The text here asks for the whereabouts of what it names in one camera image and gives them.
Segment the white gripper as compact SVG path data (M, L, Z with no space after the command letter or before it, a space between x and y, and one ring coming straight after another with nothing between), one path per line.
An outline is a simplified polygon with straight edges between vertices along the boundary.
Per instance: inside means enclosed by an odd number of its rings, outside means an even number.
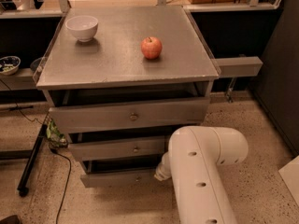
M170 160L169 160L168 152L163 154L162 160L156 168L156 173L154 177L158 181L165 181L171 177L171 168L170 168Z

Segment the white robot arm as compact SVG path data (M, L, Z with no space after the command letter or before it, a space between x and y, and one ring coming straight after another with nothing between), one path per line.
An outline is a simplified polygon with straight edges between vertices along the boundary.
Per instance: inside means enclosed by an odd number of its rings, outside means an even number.
M155 178L172 180L180 224L237 224L218 167L248 153L246 137L232 128L186 126L171 135Z

